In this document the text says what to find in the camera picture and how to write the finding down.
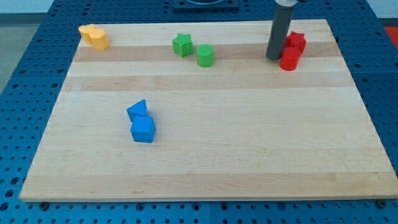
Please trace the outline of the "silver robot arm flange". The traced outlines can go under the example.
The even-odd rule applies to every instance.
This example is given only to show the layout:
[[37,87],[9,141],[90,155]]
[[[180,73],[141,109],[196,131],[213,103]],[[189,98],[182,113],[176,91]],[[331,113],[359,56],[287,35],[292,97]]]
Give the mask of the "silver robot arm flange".
[[307,0],[275,0],[275,2],[283,7],[294,7],[299,2],[307,2]]

